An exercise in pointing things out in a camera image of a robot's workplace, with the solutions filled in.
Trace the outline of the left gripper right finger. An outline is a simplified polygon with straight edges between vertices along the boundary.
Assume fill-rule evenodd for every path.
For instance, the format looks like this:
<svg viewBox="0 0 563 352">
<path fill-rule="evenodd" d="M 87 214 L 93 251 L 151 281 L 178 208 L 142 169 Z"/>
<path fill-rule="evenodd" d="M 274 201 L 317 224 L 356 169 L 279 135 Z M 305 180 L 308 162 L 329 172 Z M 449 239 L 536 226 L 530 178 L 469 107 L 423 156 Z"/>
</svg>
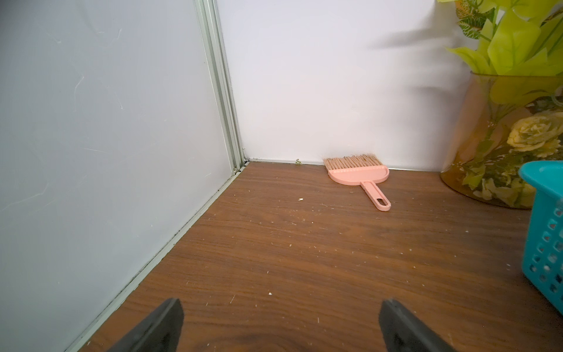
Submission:
<svg viewBox="0 0 563 352">
<path fill-rule="evenodd" d="M 456 352 L 399 301 L 382 302 L 378 322 L 387 351 Z"/>
</svg>

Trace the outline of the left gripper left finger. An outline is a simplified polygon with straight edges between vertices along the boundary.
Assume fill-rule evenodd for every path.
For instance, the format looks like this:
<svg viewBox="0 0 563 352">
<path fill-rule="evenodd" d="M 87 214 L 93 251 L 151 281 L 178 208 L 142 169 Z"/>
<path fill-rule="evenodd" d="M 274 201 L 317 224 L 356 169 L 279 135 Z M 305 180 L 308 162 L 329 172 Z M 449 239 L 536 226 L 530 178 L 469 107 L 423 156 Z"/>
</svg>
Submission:
<svg viewBox="0 0 563 352">
<path fill-rule="evenodd" d="M 180 299 L 167 299 L 117 341 L 108 352 L 175 352 L 183 321 L 184 312 Z"/>
</svg>

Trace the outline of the teal plastic basket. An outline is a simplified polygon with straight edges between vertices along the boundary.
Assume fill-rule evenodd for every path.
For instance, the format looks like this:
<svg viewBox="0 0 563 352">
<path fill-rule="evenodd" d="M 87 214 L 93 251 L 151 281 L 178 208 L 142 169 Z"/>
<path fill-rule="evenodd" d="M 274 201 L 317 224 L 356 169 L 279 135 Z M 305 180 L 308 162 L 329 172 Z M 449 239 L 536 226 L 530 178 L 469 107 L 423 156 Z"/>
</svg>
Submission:
<svg viewBox="0 0 563 352">
<path fill-rule="evenodd" d="M 562 311 L 562 162 L 533 161 L 519 175 L 535 188 L 522 271 Z"/>
</svg>

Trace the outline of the pink hand brush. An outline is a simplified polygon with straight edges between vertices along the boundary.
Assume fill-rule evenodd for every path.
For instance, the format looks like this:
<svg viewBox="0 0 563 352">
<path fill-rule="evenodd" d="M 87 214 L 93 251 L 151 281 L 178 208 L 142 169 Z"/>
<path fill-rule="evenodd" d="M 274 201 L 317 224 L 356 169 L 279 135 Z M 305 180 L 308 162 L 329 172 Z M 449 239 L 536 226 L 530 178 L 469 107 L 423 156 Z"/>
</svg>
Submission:
<svg viewBox="0 0 563 352">
<path fill-rule="evenodd" d="M 378 187 L 389 178 L 390 170 L 376 155 L 324 158 L 323 163 L 331 180 L 344 186 L 360 186 L 379 211 L 391 210 L 391 202 Z"/>
</svg>

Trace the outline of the artificial plant in vase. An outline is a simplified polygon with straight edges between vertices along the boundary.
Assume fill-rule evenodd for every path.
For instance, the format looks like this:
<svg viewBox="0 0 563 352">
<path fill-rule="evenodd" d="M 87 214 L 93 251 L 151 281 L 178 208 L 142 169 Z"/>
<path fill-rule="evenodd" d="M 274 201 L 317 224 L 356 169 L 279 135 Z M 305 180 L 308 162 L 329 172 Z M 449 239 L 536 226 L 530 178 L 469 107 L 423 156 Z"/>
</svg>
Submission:
<svg viewBox="0 0 563 352">
<path fill-rule="evenodd" d="M 529 209 L 535 189 L 520 168 L 562 159 L 562 3 L 456 1 L 455 11 L 477 46 L 452 49 L 471 79 L 441 180 L 481 202 Z"/>
</svg>

